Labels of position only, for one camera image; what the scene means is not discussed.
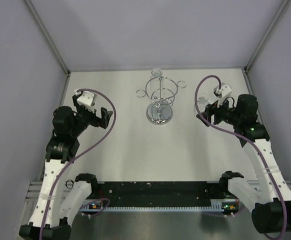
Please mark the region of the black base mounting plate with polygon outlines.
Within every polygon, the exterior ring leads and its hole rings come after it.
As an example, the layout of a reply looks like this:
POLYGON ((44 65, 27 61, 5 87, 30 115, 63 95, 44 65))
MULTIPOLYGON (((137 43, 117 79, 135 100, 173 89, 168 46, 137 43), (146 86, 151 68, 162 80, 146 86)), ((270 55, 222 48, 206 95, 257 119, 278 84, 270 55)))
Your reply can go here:
POLYGON ((87 197, 88 200, 108 198, 110 200, 110 207, 149 207, 152 203, 155 207, 181 207, 181 206, 194 206, 195 204, 206 206, 208 201, 238 201, 239 200, 232 194, 222 190, 217 183, 216 187, 209 187, 205 189, 203 194, 194 193, 146 193, 135 191, 121 191, 119 193, 103 195, 102 188, 98 189, 98 184, 94 186, 92 193, 87 197))

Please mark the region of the clear ribbed wine glass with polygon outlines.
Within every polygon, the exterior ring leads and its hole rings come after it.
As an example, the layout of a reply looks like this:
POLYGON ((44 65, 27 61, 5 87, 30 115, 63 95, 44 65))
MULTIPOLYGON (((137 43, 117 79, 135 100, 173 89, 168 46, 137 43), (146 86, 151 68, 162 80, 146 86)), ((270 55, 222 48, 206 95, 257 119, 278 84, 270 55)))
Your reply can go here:
MULTIPOLYGON (((198 109, 199 109, 199 112, 200 113, 204 113, 205 110, 206 110, 206 106, 209 104, 209 98, 210 96, 207 94, 207 93, 199 93, 198 96, 197 96, 197 99, 196 99, 196 104, 198 106, 198 109)), ((199 114, 198 114, 198 111, 196 109, 196 105, 194 104, 193 105, 193 108, 194 108, 194 115, 197 119, 201 119, 199 114)))

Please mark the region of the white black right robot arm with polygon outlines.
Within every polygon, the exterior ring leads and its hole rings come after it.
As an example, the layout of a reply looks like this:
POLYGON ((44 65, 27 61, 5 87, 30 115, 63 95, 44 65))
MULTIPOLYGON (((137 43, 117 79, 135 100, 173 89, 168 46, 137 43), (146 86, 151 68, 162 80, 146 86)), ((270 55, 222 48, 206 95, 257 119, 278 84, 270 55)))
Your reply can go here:
POLYGON ((230 134, 239 139, 260 190, 252 188, 241 173, 228 170, 219 179, 219 193, 225 198, 234 195, 243 203, 257 232, 268 239, 277 233, 276 239, 281 240, 286 232, 291 232, 291 190, 272 153, 270 136, 258 122, 258 107, 255 96, 241 94, 236 106, 230 107, 227 99, 222 104, 215 101, 208 103, 203 112, 198 111, 196 117, 216 130, 221 122, 233 126, 230 134))

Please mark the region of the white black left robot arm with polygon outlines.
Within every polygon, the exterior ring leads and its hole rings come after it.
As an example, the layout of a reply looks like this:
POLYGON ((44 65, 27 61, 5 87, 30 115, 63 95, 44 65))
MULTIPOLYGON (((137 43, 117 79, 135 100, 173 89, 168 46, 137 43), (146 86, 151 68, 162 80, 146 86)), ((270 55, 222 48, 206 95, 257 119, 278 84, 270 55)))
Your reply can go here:
POLYGON ((24 240, 68 240, 72 224, 87 198, 98 195, 95 175, 80 173, 69 194, 63 198, 64 187, 74 162, 99 145, 113 130, 117 112, 102 107, 96 115, 95 100, 103 93, 81 88, 72 96, 75 109, 60 106, 53 112, 52 136, 46 146, 44 176, 34 211, 27 224, 21 225, 19 236, 24 240), (89 127, 106 129, 95 144, 78 154, 79 136, 89 127))

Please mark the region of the chrome wine glass rack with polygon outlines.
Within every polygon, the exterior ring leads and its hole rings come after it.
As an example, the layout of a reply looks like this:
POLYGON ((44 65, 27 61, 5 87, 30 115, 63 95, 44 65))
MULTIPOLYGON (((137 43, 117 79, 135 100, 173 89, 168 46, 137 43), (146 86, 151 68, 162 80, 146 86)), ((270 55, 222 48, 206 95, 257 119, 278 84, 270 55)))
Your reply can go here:
POLYGON ((153 76, 144 88, 135 91, 138 98, 150 101, 146 109, 146 118, 154 125, 162 126, 173 118, 173 105, 180 90, 185 89, 184 80, 174 81, 166 76, 153 76))

